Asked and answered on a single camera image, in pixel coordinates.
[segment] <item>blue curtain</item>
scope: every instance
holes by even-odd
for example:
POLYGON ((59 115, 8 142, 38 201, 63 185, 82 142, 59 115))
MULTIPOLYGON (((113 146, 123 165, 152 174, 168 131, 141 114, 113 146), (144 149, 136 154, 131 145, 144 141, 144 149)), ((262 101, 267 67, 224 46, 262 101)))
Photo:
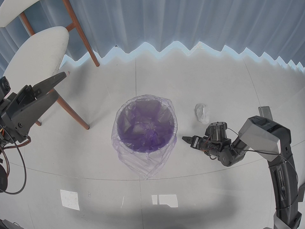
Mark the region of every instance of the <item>blue curtain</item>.
MULTIPOLYGON (((261 56, 280 56, 305 66, 305 0, 70 0, 83 30, 101 57, 115 45, 126 53, 143 42, 161 51, 173 41, 188 49, 199 41, 221 51, 246 47, 261 56)), ((25 11, 35 32, 71 23, 61 0, 41 0, 25 11)), ((0 29, 4 71, 29 37, 19 18, 0 29)), ((76 30, 67 55, 86 53, 76 30)))

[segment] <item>gray-blue pleated curtain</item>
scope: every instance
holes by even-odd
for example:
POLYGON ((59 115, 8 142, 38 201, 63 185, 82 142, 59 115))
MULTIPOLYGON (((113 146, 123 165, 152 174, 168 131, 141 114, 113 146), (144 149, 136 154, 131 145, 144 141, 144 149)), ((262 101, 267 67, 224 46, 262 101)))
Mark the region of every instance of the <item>gray-blue pleated curtain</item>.
MULTIPOLYGON (((173 41, 188 49, 201 41, 218 51, 224 45, 237 53, 247 47, 258 56, 266 52, 305 66, 305 0, 70 1, 101 57, 115 45, 129 53, 143 42, 161 51, 173 41)), ((62 0, 41 0, 25 14, 35 32, 71 23, 62 0)), ((0 74, 28 37, 19 18, 0 28, 0 74)), ((78 60, 86 52, 72 30, 66 54, 78 60)))

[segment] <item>trash can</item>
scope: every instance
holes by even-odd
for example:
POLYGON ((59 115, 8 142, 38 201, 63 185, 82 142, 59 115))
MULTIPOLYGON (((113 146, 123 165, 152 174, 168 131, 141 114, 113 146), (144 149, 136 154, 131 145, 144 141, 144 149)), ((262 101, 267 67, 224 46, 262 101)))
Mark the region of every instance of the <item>trash can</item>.
POLYGON ((177 118, 169 99, 142 95, 116 113, 111 141, 119 159, 140 178, 157 174, 177 142, 177 118))

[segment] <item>clear plastic trash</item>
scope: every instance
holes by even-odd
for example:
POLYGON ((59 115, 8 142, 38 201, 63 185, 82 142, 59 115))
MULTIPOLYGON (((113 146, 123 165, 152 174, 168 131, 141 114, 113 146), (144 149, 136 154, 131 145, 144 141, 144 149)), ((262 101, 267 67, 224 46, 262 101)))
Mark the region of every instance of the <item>clear plastic trash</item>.
POLYGON ((111 142, 120 161, 140 178, 157 174, 177 142, 177 118, 169 99, 142 95, 116 113, 111 142))
POLYGON ((209 124, 210 122, 210 110, 207 107, 206 104, 197 104, 195 107, 196 110, 196 114, 197 114, 197 118, 198 120, 202 123, 202 124, 209 124))

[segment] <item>white chair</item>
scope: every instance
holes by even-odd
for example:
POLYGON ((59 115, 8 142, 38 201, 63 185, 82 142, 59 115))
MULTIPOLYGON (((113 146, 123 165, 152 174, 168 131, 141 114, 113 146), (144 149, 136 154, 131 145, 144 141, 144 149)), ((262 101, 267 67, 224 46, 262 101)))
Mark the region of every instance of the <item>white chair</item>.
MULTIPOLYGON (((0 7, 0 25, 3 26, 3 17, 8 22, 14 19, 10 16, 7 19, 4 11, 9 10, 7 7, 0 7)), ((16 13, 17 6, 11 9, 16 13)), ((35 85, 36 83, 49 78, 56 74, 65 55, 69 40, 69 32, 62 26, 52 27, 40 31, 28 40, 18 49, 4 75, 10 82, 11 90, 18 91, 25 85, 35 85)), ((85 129, 89 125, 59 96, 57 102, 85 129)))
MULTIPOLYGON (((35 32, 29 23, 24 10, 33 5, 34 3, 38 2, 39 0, 4 0, 1 7, 0 7, 0 27, 7 26, 14 18, 16 18, 18 15, 20 15, 21 19, 23 20, 26 28, 28 29, 30 35, 34 35, 35 32)), ((74 13, 74 10, 71 6, 71 3, 69 0, 62 0, 63 4, 65 5, 72 23, 66 27, 68 31, 71 31, 72 29, 76 28, 78 31, 79 36, 81 37, 85 47, 87 48, 93 62, 96 66, 99 66, 99 62, 87 40, 86 35, 84 34, 84 31, 79 24, 79 21, 74 13)))

